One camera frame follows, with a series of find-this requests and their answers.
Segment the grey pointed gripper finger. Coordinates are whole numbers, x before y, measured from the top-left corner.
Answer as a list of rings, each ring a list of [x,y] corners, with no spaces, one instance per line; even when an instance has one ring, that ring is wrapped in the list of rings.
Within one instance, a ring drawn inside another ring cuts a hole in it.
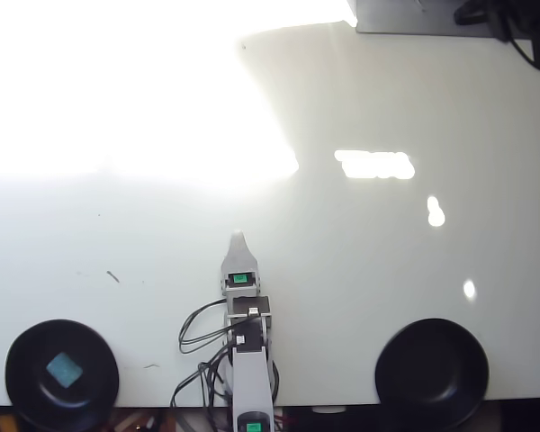
[[[229,249],[222,261],[223,272],[256,272],[257,260],[248,248],[244,233],[234,231],[230,236]]]

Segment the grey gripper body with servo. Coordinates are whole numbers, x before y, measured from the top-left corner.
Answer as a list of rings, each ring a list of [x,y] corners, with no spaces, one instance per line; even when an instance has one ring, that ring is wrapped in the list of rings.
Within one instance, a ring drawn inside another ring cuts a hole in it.
[[[223,296],[256,297],[260,293],[258,271],[230,271],[222,273],[220,290]]]

